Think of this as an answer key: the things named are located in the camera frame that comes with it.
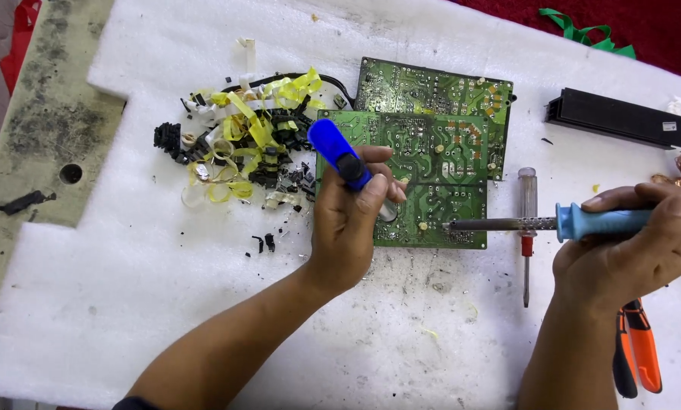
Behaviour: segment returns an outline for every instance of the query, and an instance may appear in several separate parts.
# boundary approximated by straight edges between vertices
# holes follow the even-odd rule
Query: red cloth
[[[38,11],[34,9],[41,8],[41,0],[22,0],[14,12],[14,32],[11,36],[11,52],[1,59],[0,67],[3,73],[3,79],[6,80],[6,87],[8,94],[14,94],[14,87],[16,87],[17,79],[19,79],[19,71],[24,63],[26,50],[29,48],[31,41],[31,33],[34,32],[34,24]]]
[[[451,0],[495,17],[544,32],[563,35],[563,30],[538,9],[551,8],[567,14],[576,28],[611,27],[616,47],[632,44],[637,60],[681,75],[681,0]],[[593,42],[603,39],[595,30]]]

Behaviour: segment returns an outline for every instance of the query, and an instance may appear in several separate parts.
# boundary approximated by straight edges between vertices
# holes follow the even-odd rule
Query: hand
[[[581,208],[602,212],[655,205],[649,222],[636,235],[595,235],[566,242],[553,261],[554,295],[595,312],[615,314],[626,303],[680,277],[680,187],[639,184],[616,188],[585,201]]]
[[[313,254],[307,263],[308,271],[322,290],[334,296],[355,286],[371,266],[373,228],[383,200],[406,200],[406,184],[395,180],[383,163],[393,154],[391,148],[364,145],[355,150],[374,174],[372,180],[361,192],[352,192],[327,166],[315,202]]]

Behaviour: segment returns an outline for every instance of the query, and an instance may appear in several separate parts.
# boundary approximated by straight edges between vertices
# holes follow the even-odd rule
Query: white foam sheet
[[[185,170],[152,146],[153,127],[185,118],[180,96],[244,72],[239,36],[256,40],[258,71],[312,64],[351,93],[363,55],[514,81],[506,177],[490,184],[491,218],[515,214],[523,166],[538,170],[540,214],[586,200],[594,184],[676,171],[674,152],[542,118],[565,87],[663,109],[681,96],[681,77],[450,2],[116,0],[88,81],[130,102],[78,228],[22,228],[0,292],[0,396],[109,408],[171,341],[310,253],[311,215],[263,211],[259,193],[252,205],[184,207]],[[277,252],[257,255],[250,236],[280,227],[290,233]],[[488,247],[377,248],[368,280],[313,315],[232,407],[512,405],[560,245],[554,233],[536,239],[529,309],[518,238],[490,233]],[[622,407],[681,408],[681,279],[645,306],[665,388],[640,389]]]

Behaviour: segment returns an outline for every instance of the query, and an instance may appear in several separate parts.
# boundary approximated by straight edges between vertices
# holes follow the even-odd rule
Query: green ribbon
[[[578,29],[573,27],[573,21],[571,18],[563,13],[559,13],[554,9],[540,9],[538,10],[540,15],[546,15],[550,17],[559,27],[564,30],[564,38],[573,40],[574,42],[579,42],[581,44],[587,45],[596,50],[609,51],[614,54],[624,55],[628,58],[633,58],[637,60],[637,55],[634,54],[634,46],[628,45],[626,47],[616,48],[614,42],[611,41],[609,36],[611,36],[611,27],[608,25],[596,25],[594,27],[587,27]],[[588,33],[591,30],[601,30],[606,38],[596,44],[591,44],[591,39],[588,38]]]

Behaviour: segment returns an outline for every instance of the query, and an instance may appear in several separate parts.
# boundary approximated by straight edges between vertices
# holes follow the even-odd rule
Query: blue soldering iron handle
[[[371,181],[371,172],[331,120],[322,118],[313,123],[308,130],[308,141],[350,189],[360,191]],[[353,155],[357,161],[347,161],[348,155]]]
[[[584,212],[572,203],[570,207],[555,204],[558,219],[558,241],[581,240],[590,233],[636,233],[645,227],[652,211]]]

